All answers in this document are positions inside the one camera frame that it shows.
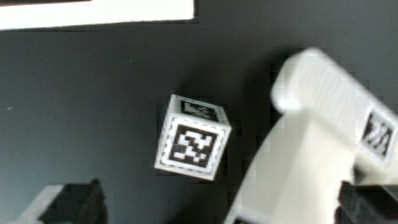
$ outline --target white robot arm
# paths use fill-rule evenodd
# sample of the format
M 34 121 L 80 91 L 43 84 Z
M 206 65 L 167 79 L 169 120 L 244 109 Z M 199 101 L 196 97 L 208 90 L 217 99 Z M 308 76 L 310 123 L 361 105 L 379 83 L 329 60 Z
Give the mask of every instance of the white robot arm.
M 398 184 L 398 119 L 318 49 L 285 63 L 283 118 L 254 157 L 226 224 L 333 224 L 342 182 Z

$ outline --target dark gray wall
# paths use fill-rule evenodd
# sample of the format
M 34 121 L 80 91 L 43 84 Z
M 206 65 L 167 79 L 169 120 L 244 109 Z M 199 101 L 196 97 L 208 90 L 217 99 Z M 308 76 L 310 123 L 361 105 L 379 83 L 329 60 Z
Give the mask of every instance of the dark gray wall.
M 397 1 L 203 0 L 194 24 L 2 32 L 0 223 L 45 185 L 95 177 L 112 224 L 221 223 L 292 53 L 320 47 L 398 111 L 397 12 Z M 224 105 L 233 123 L 212 183 L 153 169 L 175 92 Z

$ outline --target white cube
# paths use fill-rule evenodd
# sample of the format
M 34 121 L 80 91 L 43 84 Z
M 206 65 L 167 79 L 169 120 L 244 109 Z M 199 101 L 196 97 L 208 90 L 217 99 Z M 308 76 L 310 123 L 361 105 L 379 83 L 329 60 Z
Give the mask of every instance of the white cube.
M 214 180 L 230 133 L 222 107 L 173 95 L 155 168 Z

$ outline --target marker block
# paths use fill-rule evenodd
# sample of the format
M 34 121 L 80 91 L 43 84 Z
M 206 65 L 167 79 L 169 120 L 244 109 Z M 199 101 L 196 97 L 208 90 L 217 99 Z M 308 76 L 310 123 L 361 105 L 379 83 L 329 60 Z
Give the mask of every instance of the marker block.
M 214 180 L 230 133 L 222 107 L 173 95 L 155 168 Z

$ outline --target black pattern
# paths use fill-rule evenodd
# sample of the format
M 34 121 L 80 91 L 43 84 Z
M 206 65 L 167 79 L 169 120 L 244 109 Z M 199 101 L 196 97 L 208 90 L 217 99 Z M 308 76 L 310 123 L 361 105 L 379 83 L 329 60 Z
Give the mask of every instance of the black pattern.
M 196 117 L 219 121 L 215 109 L 182 101 L 182 112 Z
M 215 133 L 180 124 L 169 160 L 206 168 L 215 140 Z
M 391 140 L 393 140 L 391 125 L 388 124 L 381 115 L 377 115 L 377 113 L 372 112 L 363 134 L 363 143 L 382 159 L 388 157 Z

